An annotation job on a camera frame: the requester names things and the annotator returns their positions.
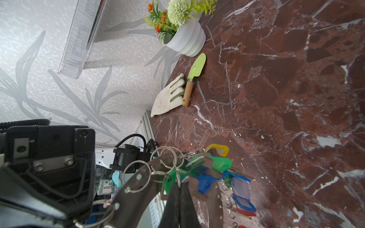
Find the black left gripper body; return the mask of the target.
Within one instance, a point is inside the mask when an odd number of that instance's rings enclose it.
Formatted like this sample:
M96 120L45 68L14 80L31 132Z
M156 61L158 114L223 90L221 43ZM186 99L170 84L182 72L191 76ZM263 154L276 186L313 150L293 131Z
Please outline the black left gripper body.
M90 217L95 131L13 126L1 131L1 227L73 228Z

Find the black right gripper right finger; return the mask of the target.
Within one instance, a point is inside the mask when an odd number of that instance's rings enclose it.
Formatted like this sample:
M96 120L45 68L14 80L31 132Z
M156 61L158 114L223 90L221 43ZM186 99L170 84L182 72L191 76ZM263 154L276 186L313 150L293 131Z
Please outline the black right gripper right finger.
M188 184L185 182L180 185L180 227L201 228Z

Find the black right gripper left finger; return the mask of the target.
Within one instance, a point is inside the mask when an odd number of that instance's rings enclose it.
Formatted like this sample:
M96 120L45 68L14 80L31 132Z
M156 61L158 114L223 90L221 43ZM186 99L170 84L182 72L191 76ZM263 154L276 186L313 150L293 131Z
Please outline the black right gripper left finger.
M168 200L161 218L159 228L179 228L180 226L180 188L172 185Z

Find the key with blue tag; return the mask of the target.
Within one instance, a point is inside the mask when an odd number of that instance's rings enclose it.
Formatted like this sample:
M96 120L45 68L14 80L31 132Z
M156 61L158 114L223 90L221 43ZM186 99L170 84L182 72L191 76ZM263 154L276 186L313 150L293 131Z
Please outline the key with blue tag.
M182 182L186 183L190 194L203 201L207 201L207 193L213 186L215 181L223 179L223 173L211 175L204 172L192 172L183 178Z

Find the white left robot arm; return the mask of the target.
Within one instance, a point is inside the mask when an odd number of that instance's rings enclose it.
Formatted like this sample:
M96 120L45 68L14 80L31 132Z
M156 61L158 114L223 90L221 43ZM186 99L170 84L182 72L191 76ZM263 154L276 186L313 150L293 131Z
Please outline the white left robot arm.
M85 125L51 125L48 119L1 123L1 227L71 228L87 220L97 169L136 172L154 146L121 141L95 154L95 131Z

